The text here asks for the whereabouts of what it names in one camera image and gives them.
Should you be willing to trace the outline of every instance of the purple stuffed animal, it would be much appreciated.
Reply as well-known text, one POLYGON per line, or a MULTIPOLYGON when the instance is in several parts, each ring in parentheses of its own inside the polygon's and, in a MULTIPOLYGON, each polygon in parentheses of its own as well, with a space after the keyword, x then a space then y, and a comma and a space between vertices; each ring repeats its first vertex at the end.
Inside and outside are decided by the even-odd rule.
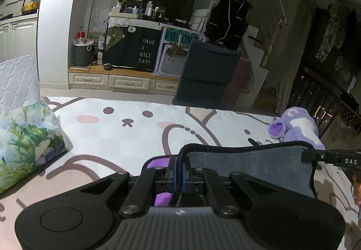
POLYGON ((313 118, 307 110, 301 107, 287 109, 281 118, 271 122, 267 132, 273 139, 282 142, 305 141, 315 149, 326 150, 318 138, 318 129, 313 118))

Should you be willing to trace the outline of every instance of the white quilted fabric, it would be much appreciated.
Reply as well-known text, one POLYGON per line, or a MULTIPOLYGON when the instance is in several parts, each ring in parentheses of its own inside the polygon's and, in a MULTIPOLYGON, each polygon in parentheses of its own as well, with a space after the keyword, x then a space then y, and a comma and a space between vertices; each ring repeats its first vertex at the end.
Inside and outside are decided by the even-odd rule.
POLYGON ((39 101, 40 86, 33 55, 0 63, 0 114, 39 101))

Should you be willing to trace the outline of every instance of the silver bolt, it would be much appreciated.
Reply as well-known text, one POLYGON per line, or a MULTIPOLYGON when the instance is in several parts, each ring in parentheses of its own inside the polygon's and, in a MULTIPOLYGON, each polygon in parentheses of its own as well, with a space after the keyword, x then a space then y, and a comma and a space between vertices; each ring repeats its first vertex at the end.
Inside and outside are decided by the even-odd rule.
POLYGON ((233 215, 238 213, 238 208, 233 205, 226 205, 221 208, 221 212, 226 215, 233 215))
POLYGON ((135 214, 139 211, 139 207, 131 204, 123 206, 121 210, 124 214, 135 214))

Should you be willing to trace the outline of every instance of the bed sheet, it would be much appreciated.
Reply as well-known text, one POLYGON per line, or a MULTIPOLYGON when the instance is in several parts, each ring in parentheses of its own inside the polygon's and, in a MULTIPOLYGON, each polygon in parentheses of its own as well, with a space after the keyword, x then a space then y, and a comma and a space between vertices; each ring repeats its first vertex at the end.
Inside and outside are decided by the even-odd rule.
MULTIPOLYGON (((139 175, 154 156, 178 154, 188 143, 226 147, 277 143, 267 125, 274 117, 94 98, 44 97, 63 129, 69 152, 0 196, 0 250, 21 250, 14 222, 22 209, 98 180, 114 172, 139 175)), ((339 250, 352 249, 361 238, 358 208, 344 173, 326 166, 315 174, 319 199, 344 215, 347 230, 339 250)))

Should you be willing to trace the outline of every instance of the plush toy ear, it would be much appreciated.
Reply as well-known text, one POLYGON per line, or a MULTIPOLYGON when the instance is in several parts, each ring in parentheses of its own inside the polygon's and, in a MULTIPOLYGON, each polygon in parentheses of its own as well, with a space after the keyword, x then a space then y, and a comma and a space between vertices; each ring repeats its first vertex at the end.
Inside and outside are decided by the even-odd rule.
POLYGON ((275 119, 267 127, 267 132, 273 139, 281 138, 286 132, 286 123, 281 119, 275 119))

